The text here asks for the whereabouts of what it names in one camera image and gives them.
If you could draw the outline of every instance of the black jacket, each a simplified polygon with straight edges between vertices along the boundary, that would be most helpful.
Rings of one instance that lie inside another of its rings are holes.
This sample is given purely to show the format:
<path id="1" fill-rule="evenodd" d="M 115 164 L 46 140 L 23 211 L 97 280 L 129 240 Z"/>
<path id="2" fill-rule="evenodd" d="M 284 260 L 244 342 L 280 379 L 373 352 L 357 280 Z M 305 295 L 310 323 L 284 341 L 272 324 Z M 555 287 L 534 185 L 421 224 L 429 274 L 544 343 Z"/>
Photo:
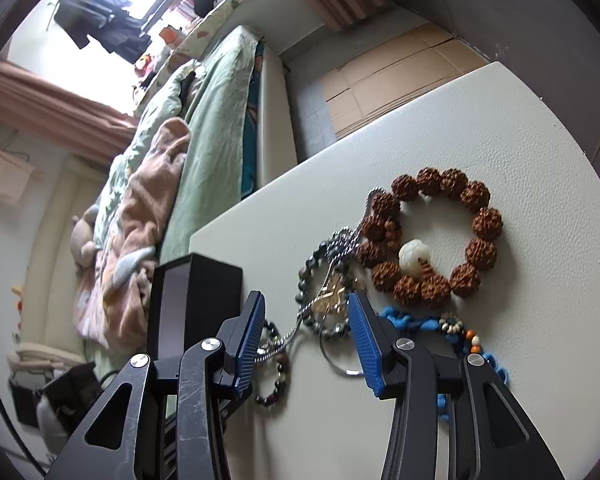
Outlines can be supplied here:
<path id="1" fill-rule="evenodd" d="M 87 46 L 91 36 L 107 52 L 135 63 L 151 38 L 140 37 L 142 21 L 129 16 L 125 7 L 130 5 L 129 0 L 60 0 L 54 20 L 78 48 Z"/>

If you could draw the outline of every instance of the black box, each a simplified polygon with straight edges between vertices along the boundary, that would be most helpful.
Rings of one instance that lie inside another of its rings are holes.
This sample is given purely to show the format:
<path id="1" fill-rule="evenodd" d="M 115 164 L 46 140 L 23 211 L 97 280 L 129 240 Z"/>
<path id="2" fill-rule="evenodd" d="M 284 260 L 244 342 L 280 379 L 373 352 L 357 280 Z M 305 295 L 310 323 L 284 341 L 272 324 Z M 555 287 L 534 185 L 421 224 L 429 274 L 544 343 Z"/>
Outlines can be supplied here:
<path id="1" fill-rule="evenodd" d="M 152 359 L 179 356 L 222 322 L 240 315 L 242 269 L 191 253 L 154 272 L 147 353 Z"/>

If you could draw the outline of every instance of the blue gripper pad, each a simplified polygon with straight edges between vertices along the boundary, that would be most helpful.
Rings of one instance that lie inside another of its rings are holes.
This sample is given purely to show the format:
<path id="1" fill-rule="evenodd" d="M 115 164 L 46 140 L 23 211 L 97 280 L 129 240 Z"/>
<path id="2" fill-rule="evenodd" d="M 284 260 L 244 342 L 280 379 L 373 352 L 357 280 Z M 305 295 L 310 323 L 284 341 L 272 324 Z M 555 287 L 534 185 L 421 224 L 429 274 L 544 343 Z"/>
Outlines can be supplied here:
<path id="1" fill-rule="evenodd" d="M 236 352 L 234 389 L 241 395 L 251 383 L 251 373 L 258 353 L 258 345 L 264 327 L 265 303 L 264 296 L 257 293 L 255 305 L 244 331 L 244 338 Z"/>
<path id="2" fill-rule="evenodd" d="M 351 333 L 356 341 L 356 349 L 362 370 L 365 373 L 366 385 L 371 388 L 376 397 L 382 396 L 386 383 L 382 374 L 382 352 L 378 342 L 369 324 L 368 316 L 371 314 L 374 318 L 376 314 L 371 309 L 371 313 L 366 312 L 358 293 L 349 297 L 349 323 Z"/>

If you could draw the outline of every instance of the beaded bracelet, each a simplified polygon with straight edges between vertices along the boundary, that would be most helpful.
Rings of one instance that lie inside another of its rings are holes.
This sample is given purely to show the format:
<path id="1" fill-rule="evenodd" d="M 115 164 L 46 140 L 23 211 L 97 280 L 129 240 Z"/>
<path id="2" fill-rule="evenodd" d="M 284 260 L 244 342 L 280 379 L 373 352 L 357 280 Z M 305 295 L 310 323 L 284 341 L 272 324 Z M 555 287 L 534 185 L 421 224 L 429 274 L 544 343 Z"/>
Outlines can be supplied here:
<path id="1" fill-rule="evenodd" d="M 273 324 L 270 321 L 265 320 L 264 322 L 264 328 L 262 329 L 262 331 L 268 331 L 269 333 L 266 335 L 266 339 L 269 340 L 273 340 L 276 341 L 277 339 L 280 338 L 280 332 L 278 331 L 278 328 L 276 327 L 275 324 Z M 280 397 L 282 397 L 285 394 L 286 391 L 286 382 L 288 379 L 288 365 L 289 365 L 289 358 L 286 355 L 286 351 L 282 351 L 279 354 L 276 354 L 276 356 L 274 357 L 278 368 L 278 378 L 276 379 L 276 382 L 274 383 L 273 386 L 273 391 L 267 396 L 267 397 L 261 397 L 260 395 L 255 396 L 255 402 L 256 404 L 261 404 L 263 406 L 265 406 L 266 408 L 273 406 L 275 403 L 277 403 L 280 400 Z"/>
<path id="2" fill-rule="evenodd" d="M 478 271 L 493 268 L 497 258 L 493 242 L 502 233 L 502 217 L 499 211 L 488 208 L 491 198 L 488 188 L 481 182 L 469 182 L 460 170 L 450 169 L 440 174 L 435 168 L 423 168 L 416 178 L 401 175 L 392 182 L 391 187 L 393 193 L 387 193 L 380 188 L 372 189 L 367 195 L 365 213 L 358 226 L 355 229 L 344 227 L 334 232 L 331 239 L 323 241 L 313 256 L 306 260 L 298 273 L 300 281 L 296 303 L 299 309 L 296 323 L 282 338 L 270 333 L 264 345 L 258 349 L 256 362 L 264 362 L 272 357 L 278 360 L 278 356 L 285 352 L 286 346 L 296 336 L 298 328 L 304 324 L 320 337 L 320 349 L 334 369 L 348 376 L 360 375 L 358 370 L 343 370 L 335 365 L 322 346 L 323 340 L 342 337 L 350 331 L 346 317 L 348 297 L 354 288 L 360 288 L 355 285 L 356 280 L 352 280 L 348 275 L 348 260 L 352 256 L 363 267 L 372 269 L 371 278 L 375 288 L 383 292 L 392 292 L 402 306 L 411 306 L 422 300 L 425 304 L 436 307 L 445 303 L 451 293 L 466 298 L 479 288 L 481 277 Z M 442 193 L 451 200 L 461 200 L 474 214 L 472 229 L 477 238 L 472 239 L 466 247 L 467 263 L 457 266 L 449 280 L 433 271 L 429 263 L 430 249 L 422 241 L 412 240 L 402 245 L 402 231 L 398 223 L 400 201 L 416 200 L 420 193 L 427 196 Z M 361 236 L 365 237 L 366 241 L 360 243 Z M 399 264 L 386 260 L 387 251 L 398 251 Z M 309 301 L 310 279 L 322 261 L 328 264 L 327 277 L 316 297 Z M 320 315 L 321 320 L 316 321 L 314 314 Z M 325 319 L 329 314 L 340 315 L 343 320 L 328 328 L 325 326 Z M 399 319 L 407 324 L 417 321 L 406 316 L 408 314 L 399 316 Z M 482 353 L 479 338 L 471 330 L 465 331 L 457 316 L 449 314 L 432 317 L 422 320 L 419 326 L 439 327 L 445 338 L 458 338 L 455 345 L 461 346 L 462 352 Z M 497 368 L 493 356 L 487 354 L 484 357 Z M 286 374 L 285 366 L 281 373 Z M 507 381 L 506 370 L 502 370 L 504 375 L 501 375 L 501 378 Z M 274 390 L 271 396 L 265 399 L 258 397 L 256 402 L 270 406 L 279 397 L 280 392 Z"/>
<path id="3" fill-rule="evenodd" d="M 482 351 L 480 338 L 473 330 L 465 330 L 464 324 L 458 316 L 447 313 L 439 317 L 429 316 L 418 319 L 392 306 L 385 307 L 378 316 L 391 321 L 396 330 L 403 332 L 410 339 L 414 339 L 419 331 L 440 332 L 442 337 L 451 343 L 451 347 L 458 358 L 465 357 L 469 353 L 480 353 L 484 360 L 496 371 L 502 382 L 509 386 L 509 372 L 507 369 L 498 364 L 493 354 Z M 446 395 L 438 394 L 438 415 L 441 420 L 448 420 L 447 406 Z"/>
<path id="4" fill-rule="evenodd" d="M 493 241 L 502 234 L 500 212 L 487 208 L 491 199 L 489 189 L 482 182 L 469 182 L 460 170 L 450 169 L 440 175 L 435 168 L 420 170 L 416 178 L 407 174 L 398 176 L 391 187 L 393 193 L 381 191 L 374 196 L 373 214 L 363 220 L 360 229 L 366 241 L 356 251 L 359 263 L 372 269 L 375 288 L 391 291 L 402 306 L 422 301 L 436 307 L 445 303 L 451 293 L 467 298 L 476 292 L 482 281 L 478 271 L 495 265 L 498 253 Z M 477 238 L 466 247 L 467 263 L 458 265 L 449 280 L 433 271 L 430 249 L 422 241 L 411 240 L 400 246 L 402 232 L 397 221 L 400 202 L 412 202 L 420 193 L 428 196 L 442 193 L 451 200 L 461 200 L 475 214 L 472 229 Z M 399 264 L 387 261 L 387 250 L 398 248 Z"/>
<path id="5" fill-rule="evenodd" d="M 349 295 L 353 290 L 354 280 L 348 275 L 349 264 L 344 260 L 338 260 L 340 248 L 337 246 L 336 240 L 331 238 L 325 240 L 318 245 L 313 256 L 308 258 L 304 267 L 298 271 L 299 292 L 296 294 L 296 303 L 302 310 L 302 323 L 315 335 L 320 335 L 325 339 L 333 337 L 342 337 L 349 330 L 349 318 L 345 317 L 343 321 L 336 323 L 332 328 L 324 325 L 325 314 L 334 312 L 344 314 L 346 303 L 349 301 Z M 334 262 L 334 273 L 327 276 L 327 280 L 320 292 L 309 301 L 308 291 L 311 287 L 311 278 L 315 269 L 320 267 L 321 262 Z M 322 322 L 317 322 L 314 314 L 322 314 Z"/>

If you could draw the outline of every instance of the green blanket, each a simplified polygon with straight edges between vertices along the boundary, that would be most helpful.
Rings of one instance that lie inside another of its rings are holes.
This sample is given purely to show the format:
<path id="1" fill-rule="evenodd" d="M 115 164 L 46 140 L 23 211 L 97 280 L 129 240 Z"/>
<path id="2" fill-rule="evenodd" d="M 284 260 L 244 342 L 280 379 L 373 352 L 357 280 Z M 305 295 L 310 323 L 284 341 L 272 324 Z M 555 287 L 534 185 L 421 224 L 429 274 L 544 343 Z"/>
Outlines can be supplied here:
<path id="1" fill-rule="evenodd" d="M 245 27 L 234 29 L 203 61 L 204 79 L 180 113 L 191 142 L 161 264 L 189 253 L 191 235 L 240 202 L 244 111 L 257 43 Z"/>

